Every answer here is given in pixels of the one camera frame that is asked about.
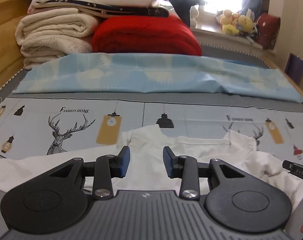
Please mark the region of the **white long-sleeve shirt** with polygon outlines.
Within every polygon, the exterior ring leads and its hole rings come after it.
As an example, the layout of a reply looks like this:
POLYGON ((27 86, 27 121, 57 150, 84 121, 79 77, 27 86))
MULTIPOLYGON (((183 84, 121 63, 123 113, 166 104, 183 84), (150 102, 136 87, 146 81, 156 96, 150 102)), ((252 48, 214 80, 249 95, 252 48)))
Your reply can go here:
POLYGON ((8 192, 76 157, 90 162, 106 154, 117 155, 123 146, 130 148, 130 164, 125 178, 113 179, 114 190, 179 191, 179 180, 168 178, 163 163, 163 148, 169 146, 176 155, 188 155, 202 163, 221 159, 282 190, 294 208, 303 199, 303 180, 286 172, 272 154, 258 151, 253 138, 235 131, 229 131, 222 139, 171 138, 156 125, 123 132, 117 144, 111 146, 22 160, 0 159, 0 191, 8 192))

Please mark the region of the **printed deer bed sheet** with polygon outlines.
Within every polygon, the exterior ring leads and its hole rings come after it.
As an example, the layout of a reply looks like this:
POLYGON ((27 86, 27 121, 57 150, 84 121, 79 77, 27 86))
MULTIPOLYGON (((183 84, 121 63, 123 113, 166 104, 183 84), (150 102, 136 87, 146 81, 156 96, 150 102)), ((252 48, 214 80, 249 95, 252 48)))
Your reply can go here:
POLYGON ((0 157, 113 145, 155 125, 168 137, 220 139, 238 132, 258 150, 303 164, 303 112, 122 100, 7 98, 0 103, 0 157))

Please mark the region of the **light blue patterned cloth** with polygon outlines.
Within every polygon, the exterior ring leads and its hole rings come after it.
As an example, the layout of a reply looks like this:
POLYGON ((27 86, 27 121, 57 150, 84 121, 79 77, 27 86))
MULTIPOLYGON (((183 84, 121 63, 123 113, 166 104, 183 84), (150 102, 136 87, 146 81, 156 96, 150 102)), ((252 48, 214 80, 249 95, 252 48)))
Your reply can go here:
POLYGON ((71 92, 225 93, 303 102, 280 70, 178 54, 71 54, 34 66, 15 89, 71 92))

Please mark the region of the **red folded blanket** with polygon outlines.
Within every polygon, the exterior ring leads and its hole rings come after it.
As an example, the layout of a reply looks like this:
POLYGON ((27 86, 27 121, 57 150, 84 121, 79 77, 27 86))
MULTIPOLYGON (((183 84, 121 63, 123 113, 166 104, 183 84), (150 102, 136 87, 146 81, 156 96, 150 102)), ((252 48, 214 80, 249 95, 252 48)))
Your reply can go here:
POLYGON ((98 26, 91 44, 95 53, 202 55, 191 30, 174 15, 109 18, 98 26))

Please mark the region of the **cream folded blanket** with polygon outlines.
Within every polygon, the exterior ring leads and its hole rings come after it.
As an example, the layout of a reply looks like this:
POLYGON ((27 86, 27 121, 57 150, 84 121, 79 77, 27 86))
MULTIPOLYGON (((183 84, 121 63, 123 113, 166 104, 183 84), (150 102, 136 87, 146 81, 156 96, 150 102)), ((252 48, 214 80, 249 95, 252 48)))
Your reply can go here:
POLYGON ((98 25, 98 18, 76 8, 27 15, 15 31, 24 68, 30 70, 66 55, 92 52, 91 37, 98 25))

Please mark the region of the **yellow plush toys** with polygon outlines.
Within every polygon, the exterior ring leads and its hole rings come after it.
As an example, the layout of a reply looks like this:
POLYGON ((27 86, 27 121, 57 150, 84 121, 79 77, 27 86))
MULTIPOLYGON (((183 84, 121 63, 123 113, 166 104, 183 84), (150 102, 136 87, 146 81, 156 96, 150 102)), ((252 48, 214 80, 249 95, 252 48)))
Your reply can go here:
POLYGON ((246 37, 258 34, 252 18, 241 15, 238 12, 230 10, 219 11, 215 18, 221 27, 222 33, 225 35, 246 37))

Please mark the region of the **white plush toy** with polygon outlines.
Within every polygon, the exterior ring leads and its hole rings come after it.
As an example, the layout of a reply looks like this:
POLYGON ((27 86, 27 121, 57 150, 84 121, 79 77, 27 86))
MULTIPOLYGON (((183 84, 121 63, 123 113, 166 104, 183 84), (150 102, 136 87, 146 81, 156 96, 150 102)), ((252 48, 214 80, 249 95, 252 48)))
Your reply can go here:
POLYGON ((199 16, 199 10, 196 6, 192 6, 190 8, 190 27, 196 28, 197 27, 197 17, 199 16))

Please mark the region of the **purple box by wall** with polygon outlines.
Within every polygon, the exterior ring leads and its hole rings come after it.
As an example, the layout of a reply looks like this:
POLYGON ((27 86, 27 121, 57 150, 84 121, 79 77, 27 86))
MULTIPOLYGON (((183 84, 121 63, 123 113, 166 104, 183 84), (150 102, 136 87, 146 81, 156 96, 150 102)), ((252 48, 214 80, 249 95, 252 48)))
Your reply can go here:
POLYGON ((303 77, 303 59, 290 53, 284 72, 299 85, 303 77))

